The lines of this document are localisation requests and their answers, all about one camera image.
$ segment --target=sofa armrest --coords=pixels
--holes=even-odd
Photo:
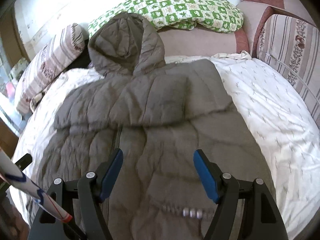
[[[274,14],[271,6],[264,3],[240,2],[237,7],[244,14],[243,29],[247,34],[249,53],[257,57],[257,44],[261,30],[270,16]]]

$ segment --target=floral patterned fabric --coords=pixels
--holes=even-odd
[[[157,29],[170,26],[192,30],[197,23],[223,33],[231,33],[243,24],[242,11],[227,0],[127,0],[89,24],[92,37],[113,16],[122,11],[138,13]]]
[[[260,34],[257,57],[278,71],[299,93],[320,127],[320,32],[289,16],[275,14]]]

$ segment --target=striped pillow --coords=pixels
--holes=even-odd
[[[31,61],[16,88],[14,106],[26,114],[32,98],[44,90],[83,51],[81,28],[74,23],[55,35]]]
[[[320,32],[289,16],[275,14],[265,23],[258,59],[278,71],[302,97],[320,127]]]

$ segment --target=gray puffer jacket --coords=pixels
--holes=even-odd
[[[124,164],[102,206],[115,240],[203,238],[216,205],[193,165],[199,148],[223,172],[263,178],[273,189],[260,148],[210,61],[166,65],[154,27],[127,13],[91,38],[89,53],[106,77],[73,90],[60,107],[57,133],[39,167],[40,187],[47,190],[57,177],[78,179],[121,148]],[[230,239],[236,239],[242,205]],[[184,208],[203,217],[183,217]],[[34,217],[33,205],[29,211]],[[78,209],[76,218],[81,221]]]

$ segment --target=white comforter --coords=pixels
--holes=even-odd
[[[168,57],[167,62],[200,58],[217,67],[266,158],[276,189],[276,202],[289,239],[294,239],[320,207],[319,130],[294,88],[275,70],[247,54],[215,57]],[[73,69],[60,75],[37,108],[17,145],[13,161],[30,153],[25,174],[35,179],[44,149],[54,135],[54,116],[76,87],[102,78],[93,69]],[[10,187],[12,199],[27,221],[26,196]]]

